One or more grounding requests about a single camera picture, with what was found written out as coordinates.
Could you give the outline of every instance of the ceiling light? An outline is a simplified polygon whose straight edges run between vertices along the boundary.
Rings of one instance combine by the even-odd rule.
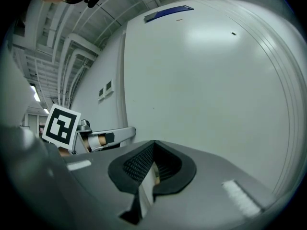
[[[36,87],[34,85],[30,85],[31,86],[31,89],[35,92],[34,94],[34,99],[37,101],[37,102],[40,102],[40,99],[39,99],[39,96],[37,94],[37,91],[36,91]]]

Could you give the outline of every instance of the ceiling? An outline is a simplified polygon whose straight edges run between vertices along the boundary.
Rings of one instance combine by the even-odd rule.
[[[78,34],[103,50],[108,38],[124,23],[140,13],[174,1],[177,0],[100,0],[94,8],[89,9],[84,2],[68,5],[64,2],[54,4],[32,0],[16,24],[11,41],[11,53],[18,68],[29,83],[35,84],[41,100],[38,106],[35,105],[36,109],[29,107],[28,111],[36,113],[43,108],[50,110],[53,103],[58,103],[59,63],[64,41],[70,33]],[[271,8],[299,27],[284,0],[254,1]],[[76,48],[93,54],[76,42],[70,43],[67,54],[62,56],[65,61],[61,74],[61,93],[65,69]],[[82,68],[77,75],[72,86],[71,101],[80,80],[92,63],[93,61],[83,56],[77,56],[69,76],[67,91],[70,90],[78,70],[83,65],[86,68]]]

